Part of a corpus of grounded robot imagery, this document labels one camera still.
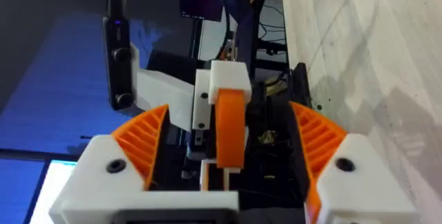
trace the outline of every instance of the orange 3d printed part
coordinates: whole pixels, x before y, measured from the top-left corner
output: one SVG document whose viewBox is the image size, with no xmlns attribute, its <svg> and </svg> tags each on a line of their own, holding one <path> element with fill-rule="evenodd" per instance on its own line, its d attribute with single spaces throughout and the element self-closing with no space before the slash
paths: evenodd
<svg viewBox="0 0 442 224">
<path fill-rule="evenodd" d="M 316 181 L 347 132 L 313 109 L 295 102 L 290 104 L 298 123 L 302 152 L 310 179 L 306 204 L 310 222 L 314 224 L 321 208 Z"/>
<path fill-rule="evenodd" d="M 161 130 L 163 124 L 168 122 L 168 111 L 167 105 L 159 106 L 139 114 L 112 132 L 114 139 L 144 179 L 145 190 L 152 182 Z"/>
</svg>

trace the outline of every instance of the hole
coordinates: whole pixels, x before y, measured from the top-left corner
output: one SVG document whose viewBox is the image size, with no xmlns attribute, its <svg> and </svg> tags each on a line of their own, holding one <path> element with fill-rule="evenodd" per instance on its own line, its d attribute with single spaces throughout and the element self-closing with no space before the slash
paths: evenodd
<svg viewBox="0 0 442 224">
<path fill-rule="evenodd" d="M 115 159 L 106 166 L 106 171 L 109 173 L 118 173 L 126 168 L 126 161 L 122 159 Z"/>
<path fill-rule="evenodd" d="M 348 158 L 338 158 L 336 160 L 336 166 L 341 171 L 345 171 L 345 172 L 352 172 L 356 169 L 354 166 L 354 163 Z"/>
</svg>

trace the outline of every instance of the black cable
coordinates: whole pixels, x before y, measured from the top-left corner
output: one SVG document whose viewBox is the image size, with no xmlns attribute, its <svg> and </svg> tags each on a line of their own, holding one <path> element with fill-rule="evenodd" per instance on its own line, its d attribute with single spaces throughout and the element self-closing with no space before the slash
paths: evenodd
<svg viewBox="0 0 442 224">
<path fill-rule="evenodd" d="M 261 28 L 264 30 L 264 35 L 260 37 L 260 39 L 262 39 L 263 37 L 265 37 L 265 35 L 267 35 L 267 29 L 265 28 L 264 24 L 260 23 Z"/>
<path fill-rule="evenodd" d="M 263 5 L 264 7 L 267 7 L 267 8 L 271 8 L 271 9 L 274 9 L 274 10 L 276 10 L 279 14 L 281 14 L 282 16 L 284 16 L 284 14 L 280 11 L 280 10 L 278 10 L 277 8 L 275 8 L 275 7 L 273 7 L 273 6 L 266 6 L 266 5 Z"/>
<path fill-rule="evenodd" d="M 224 48 L 226 47 L 227 38 L 230 33 L 230 14 L 229 14 L 229 11 L 227 10 L 226 0 L 222 0 L 222 5 L 224 6 L 224 13 L 226 14 L 226 32 L 224 34 L 224 39 L 222 40 L 220 51 L 218 51 L 218 54 L 216 55 L 215 59 L 221 59 L 222 52 L 224 51 Z"/>
<path fill-rule="evenodd" d="M 270 24 L 262 24 L 263 26 L 266 26 L 266 27 L 270 27 L 270 28 L 283 28 L 283 29 L 285 29 L 285 27 L 284 26 L 272 26 L 272 25 L 270 25 Z"/>
<path fill-rule="evenodd" d="M 284 32 L 285 30 L 268 30 L 268 32 Z"/>
<path fill-rule="evenodd" d="M 282 40 L 285 40 L 285 38 L 275 39 L 275 40 L 263 40 L 263 41 L 282 41 Z"/>
</svg>

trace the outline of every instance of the wooden floor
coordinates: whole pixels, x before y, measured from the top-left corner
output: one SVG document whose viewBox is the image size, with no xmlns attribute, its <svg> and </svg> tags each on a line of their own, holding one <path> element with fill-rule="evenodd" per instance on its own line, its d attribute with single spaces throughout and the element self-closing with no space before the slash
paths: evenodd
<svg viewBox="0 0 442 224">
<path fill-rule="evenodd" d="M 419 223 L 441 223 L 442 0 L 283 3 L 291 67 L 306 63 L 314 106 L 369 136 Z"/>
</svg>

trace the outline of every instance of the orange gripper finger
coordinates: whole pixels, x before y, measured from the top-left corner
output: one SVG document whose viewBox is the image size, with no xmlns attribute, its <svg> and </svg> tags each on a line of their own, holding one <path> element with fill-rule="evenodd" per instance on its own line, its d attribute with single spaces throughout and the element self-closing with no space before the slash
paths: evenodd
<svg viewBox="0 0 442 224">
<path fill-rule="evenodd" d="M 242 90 L 220 89 L 215 103 L 216 164 L 244 167 L 245 102 Z"/>
</svg>

